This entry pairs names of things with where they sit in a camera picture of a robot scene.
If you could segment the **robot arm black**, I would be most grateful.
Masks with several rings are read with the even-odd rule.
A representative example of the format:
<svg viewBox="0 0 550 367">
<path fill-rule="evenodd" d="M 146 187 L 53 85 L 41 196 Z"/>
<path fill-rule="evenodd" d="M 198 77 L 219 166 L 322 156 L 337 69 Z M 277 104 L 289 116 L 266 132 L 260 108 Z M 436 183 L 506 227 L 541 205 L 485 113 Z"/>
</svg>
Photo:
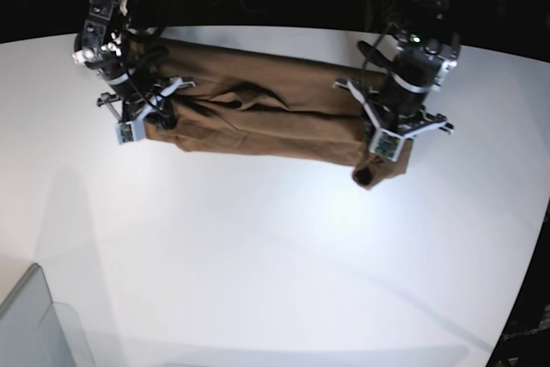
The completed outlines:
<svg viewBox="0 0 550 367">
<path fill-rule="evenodd" d="M 169 55 L 167 47 L 156 43 L 165 27 L 134 27 L 141 1 L 89 0 L 88 16 L 73 46 L 75 63 L 94 71 L 110 88 L 96 105 L 115 118 L 120 144 L 144 139 L 147 125 L 164 131 L 175 128 L 170 98 L 195 84 L 190 77 L 159 73 Z"/>
<path fill-rule="evenodd" d="M 441 89 L 461 51 L 459 34 L 449 22 L 451 2 L 394 0 L 376 42 L 357 43 L 364 64 L 385 70 L 382 85 L 370 86 L 364 77 L 335 82 L 363 108 L 369 153 L 395 162 L 418 135 L 453 133 L 446 116 L 425 109 L 425 99 Z"/>
</svg>

